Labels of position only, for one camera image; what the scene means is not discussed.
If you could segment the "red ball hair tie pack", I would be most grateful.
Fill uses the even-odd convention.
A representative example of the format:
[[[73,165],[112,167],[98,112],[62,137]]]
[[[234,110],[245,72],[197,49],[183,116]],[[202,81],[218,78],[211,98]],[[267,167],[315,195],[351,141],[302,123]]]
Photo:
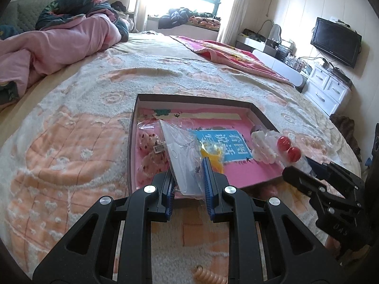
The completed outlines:
[[[293,140],[276,131],[268,131],[265,134],[265,142],[273,150],[275,162],[281,167],[294,166],[304,173],[311,172],[304,153]]]

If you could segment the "clear bag of white beads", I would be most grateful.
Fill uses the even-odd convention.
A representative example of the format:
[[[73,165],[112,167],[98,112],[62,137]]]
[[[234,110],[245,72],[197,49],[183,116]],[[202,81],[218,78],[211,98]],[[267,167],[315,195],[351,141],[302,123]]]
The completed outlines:
[[[171,172],[179,192],[187,197],[202,197],[204,179],[198,139],[194,133],[182,127],[164,120],[160,120],[159,123]]]

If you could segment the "white hair comb clip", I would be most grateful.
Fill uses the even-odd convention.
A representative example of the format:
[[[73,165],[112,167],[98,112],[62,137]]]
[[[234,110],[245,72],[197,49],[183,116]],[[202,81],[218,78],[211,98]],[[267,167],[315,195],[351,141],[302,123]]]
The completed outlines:
[[[266,133],[259,130],[251,133],[253,145],[252,155],[257,162],[264,164],[274,164],[276,162],[277,153],[269,144]]]

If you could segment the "white drawer cabinet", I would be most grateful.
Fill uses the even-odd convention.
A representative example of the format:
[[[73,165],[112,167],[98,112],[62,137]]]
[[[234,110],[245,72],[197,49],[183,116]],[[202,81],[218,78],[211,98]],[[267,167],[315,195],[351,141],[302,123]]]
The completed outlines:
[[[342,114],[351,99],[351,89],[319,64],[311,71],[302,94],[327,116]]]

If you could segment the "pink polka dot hair bow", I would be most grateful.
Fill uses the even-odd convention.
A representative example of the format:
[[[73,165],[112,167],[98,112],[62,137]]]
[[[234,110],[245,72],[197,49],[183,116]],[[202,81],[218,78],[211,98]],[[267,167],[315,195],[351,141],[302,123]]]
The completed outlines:
[[[168,170],[168,158],[163,142],[157,134],[141,130],[137,150],[143,156],[137,169],[137,181],[140,185],[149,184],[156,174]]]

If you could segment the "white low desk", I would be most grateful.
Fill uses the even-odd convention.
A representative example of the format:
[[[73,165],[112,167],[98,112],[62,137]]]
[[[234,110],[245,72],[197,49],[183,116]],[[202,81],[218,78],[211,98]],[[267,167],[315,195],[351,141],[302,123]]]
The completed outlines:
[[[269,47],[264,42],[253,40],[243,33],[238,34],[235,47],[251,52],[268,68],[288,79],[298,92],[302,92],[307,79],[295,69],[276,59],[274,57],[275,53],[277,53],[275,49]]]

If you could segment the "cream peach bedspread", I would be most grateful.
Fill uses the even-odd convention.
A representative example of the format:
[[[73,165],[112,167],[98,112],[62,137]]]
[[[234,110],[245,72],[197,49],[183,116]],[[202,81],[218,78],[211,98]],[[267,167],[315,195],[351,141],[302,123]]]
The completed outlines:
[[[133,35],[45,77],[1,113],[1,240],[26,278],[97,199],[127,195],[139,94],[251,103],[308,157],[361,173],[340,131],[288,83],[214,63],[170,37]]]

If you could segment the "dark cardboard box tray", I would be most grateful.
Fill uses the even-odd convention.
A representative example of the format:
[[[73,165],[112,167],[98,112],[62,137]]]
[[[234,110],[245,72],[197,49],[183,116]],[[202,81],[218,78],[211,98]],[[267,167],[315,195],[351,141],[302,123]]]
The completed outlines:
[[[217,98],[139,94],[128,136],[128,188],[136,191],[155,174],[171,170],[178,195],[204,192],[202,159],[226,175],[229,184],[245,188],[281,177],[276,161],[258,161],[254,130],[274,125],[251,103]]]

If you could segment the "black flat television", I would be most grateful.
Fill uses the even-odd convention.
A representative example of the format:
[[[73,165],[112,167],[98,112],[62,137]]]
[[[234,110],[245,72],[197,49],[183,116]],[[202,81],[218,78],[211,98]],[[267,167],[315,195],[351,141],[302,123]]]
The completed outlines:
[[[362,36],[341,24],[318,17],[310,43],[319,51],[354,68],[361,51]]]

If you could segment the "pink red blanket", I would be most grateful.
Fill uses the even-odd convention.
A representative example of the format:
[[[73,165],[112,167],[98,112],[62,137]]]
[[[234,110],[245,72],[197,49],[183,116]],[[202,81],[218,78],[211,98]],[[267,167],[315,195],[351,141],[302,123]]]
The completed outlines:
[[[175,35],[172,35],[171,38],[184,45],[193,53],[198,54],[213,63],[226,65],[239,71],[262,76],[293,86],[288,79],[267,67],[255,55],[248,51],[240,50],[233,46],[213,40],[197,40]]]

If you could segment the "clothes pile on windowsill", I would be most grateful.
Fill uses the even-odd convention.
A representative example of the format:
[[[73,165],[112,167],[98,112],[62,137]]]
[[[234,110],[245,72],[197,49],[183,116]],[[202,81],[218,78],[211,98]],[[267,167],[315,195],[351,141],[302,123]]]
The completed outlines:
[[[188,8],[169,9],[166,15],[158,20],[158,28],[161,30],[171,29],[185,24],[218,31],[220,18],[212,13],[192,12]]]

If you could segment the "pink duvet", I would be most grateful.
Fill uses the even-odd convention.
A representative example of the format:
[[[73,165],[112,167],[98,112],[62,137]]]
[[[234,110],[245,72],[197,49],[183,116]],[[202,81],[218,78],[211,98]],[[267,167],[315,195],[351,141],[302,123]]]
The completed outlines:
[[[1,87],[15,85],[19,97],[41,77],[53,74],[122,40],[104,13],[81,16],[42,31],[28,31],[1,41]]]

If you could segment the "dark floral quilt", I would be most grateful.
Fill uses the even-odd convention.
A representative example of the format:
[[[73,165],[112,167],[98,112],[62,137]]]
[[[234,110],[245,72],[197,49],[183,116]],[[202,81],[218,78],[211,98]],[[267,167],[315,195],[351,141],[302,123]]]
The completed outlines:
[[[54,0],[41,11],[35,29],[68,28],[73,23],[98,13],[105,14],[117,27],[122,36],[121,42],[128,41],[128,26],[119,18],[108,0]]]

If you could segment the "grey green headboard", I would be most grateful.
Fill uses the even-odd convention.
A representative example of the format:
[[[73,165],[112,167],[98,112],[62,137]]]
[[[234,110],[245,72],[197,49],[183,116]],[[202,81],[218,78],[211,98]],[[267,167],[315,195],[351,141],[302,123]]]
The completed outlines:
[[[32,31],[41,11],[54,0],[16,0],[9,3],[1,16],[1,25],[12,26],[18,32]]]

